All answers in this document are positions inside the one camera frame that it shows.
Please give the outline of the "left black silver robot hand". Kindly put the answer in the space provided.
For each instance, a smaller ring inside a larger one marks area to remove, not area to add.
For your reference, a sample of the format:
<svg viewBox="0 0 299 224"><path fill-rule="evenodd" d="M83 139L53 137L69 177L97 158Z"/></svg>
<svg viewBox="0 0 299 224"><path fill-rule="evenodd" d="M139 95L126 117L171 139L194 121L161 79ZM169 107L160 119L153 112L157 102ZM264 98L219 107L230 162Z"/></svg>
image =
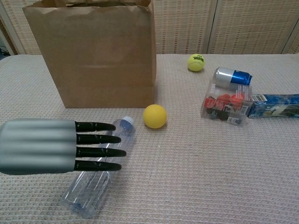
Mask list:
<svg viewBox="0 0 299 224"><path fill-rule="evenodd" d="M95 158L124 157L126 151L99 144L120 143L113 124L71 119L13 119L0 127L0 171L7 175L118 171L118 163Z"/></svg>

